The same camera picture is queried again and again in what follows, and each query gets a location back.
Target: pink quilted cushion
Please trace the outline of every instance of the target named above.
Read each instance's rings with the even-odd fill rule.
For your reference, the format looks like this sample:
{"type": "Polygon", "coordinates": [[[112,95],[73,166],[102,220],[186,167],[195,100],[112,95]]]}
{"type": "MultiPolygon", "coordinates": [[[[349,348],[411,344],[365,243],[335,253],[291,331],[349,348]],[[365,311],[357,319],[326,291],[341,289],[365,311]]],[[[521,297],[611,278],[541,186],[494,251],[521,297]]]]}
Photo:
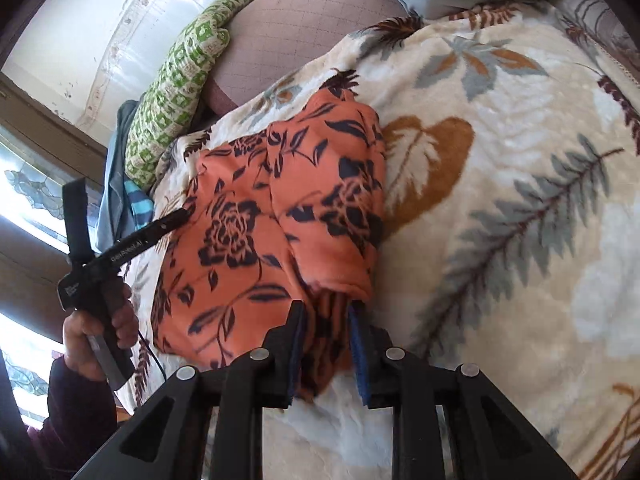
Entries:
{"type": "Polygon", "coordinates": [[[397,0],[254,0],[231,23],[202,98],[224,115],[350,32],[395,16],[406,16],[397,0]]]}

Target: silver screw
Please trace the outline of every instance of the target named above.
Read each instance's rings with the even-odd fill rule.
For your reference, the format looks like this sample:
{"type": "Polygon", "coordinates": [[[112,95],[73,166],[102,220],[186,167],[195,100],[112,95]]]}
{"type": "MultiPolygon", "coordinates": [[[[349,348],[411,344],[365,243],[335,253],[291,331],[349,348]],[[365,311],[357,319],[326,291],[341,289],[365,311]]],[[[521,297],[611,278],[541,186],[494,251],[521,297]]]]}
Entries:
{"type": "Polygon", "coordinates": [[[388,359],[391,359],[392,361],[399,361],[400,359],[404,358],[404,350],[396,346],[387,348],[385,354],[386,354],[386,357],[388,359]]]}
{"type": "Polygon", "coordinates": [[[181,381],[188,381],[192,379],[195,374],[196,369],[193,366],[183,366],[175,373],[175,376],[181,381]]]}
{"type": "Polygon", "coordinates": [[[266,348],[254,348],[251,350],[249,357],[254,361],[264,361],[269,357],[269,351],[266,348]]]}
{"type": "Polygon", "coordinates": [[[460,367],[460,371],[465,377],[475,377],[480,373],[480,367],[473,363],[465,363],[460,367]]]}

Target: green and white checkered fabric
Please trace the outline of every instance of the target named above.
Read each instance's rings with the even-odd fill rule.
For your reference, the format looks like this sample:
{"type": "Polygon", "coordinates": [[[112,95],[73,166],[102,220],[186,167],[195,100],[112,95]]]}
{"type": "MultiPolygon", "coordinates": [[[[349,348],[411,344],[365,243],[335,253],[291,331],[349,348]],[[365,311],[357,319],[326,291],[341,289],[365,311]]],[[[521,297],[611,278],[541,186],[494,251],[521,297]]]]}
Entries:
{"type": "Polygon", "coordinates": [[[160,155],[188,132],[209,71],[229,44],[224,25],[252,0],[216,0],[175,40],[131,123],[125,172],[151,188],[160,155]]]}

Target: bed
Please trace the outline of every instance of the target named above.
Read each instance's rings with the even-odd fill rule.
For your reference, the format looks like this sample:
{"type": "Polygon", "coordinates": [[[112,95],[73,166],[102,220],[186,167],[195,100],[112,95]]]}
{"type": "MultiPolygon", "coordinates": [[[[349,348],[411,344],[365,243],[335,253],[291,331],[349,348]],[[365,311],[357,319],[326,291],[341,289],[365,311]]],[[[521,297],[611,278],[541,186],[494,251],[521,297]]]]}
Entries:
{"type": "MultiPolygon", "coordinates": [[[[491,2],[351,33],[180,137],[152,197],[154,218],[182,206],[200,152],[290,119],[345,74],[386,142],[374,323],[433,364],[478,364],[580,478],[609,480],[640,440],[640,87],[630,38],[613,44],[577,7],[491,2]]],[[[149,341],[170,243],[123,271],[149,341]]],[[[168,375],[187,363],[156,353],[168,375]]],[[[131,412],[162,383],[145,346],[134,360],[118,393],[131,412]]],[[[391,426],[337,374],[265,414],[264,475],[388,478],[391,426]]]]}

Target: orange floral garment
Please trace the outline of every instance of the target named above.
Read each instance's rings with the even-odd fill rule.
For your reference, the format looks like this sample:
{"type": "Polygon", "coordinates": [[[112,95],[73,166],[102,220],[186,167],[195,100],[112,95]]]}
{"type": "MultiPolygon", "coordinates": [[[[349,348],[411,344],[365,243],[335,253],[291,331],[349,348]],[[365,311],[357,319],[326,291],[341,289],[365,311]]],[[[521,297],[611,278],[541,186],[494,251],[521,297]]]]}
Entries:
{"type": "Polygon", "coordinates": [[[203,367],[228,365],[308,311],[299,392],[348,369],[349,301],[369,301],[382,238],[378,116],[338,73],[287,121],[203,150],[151,313],[154,344],[203,367]]]}

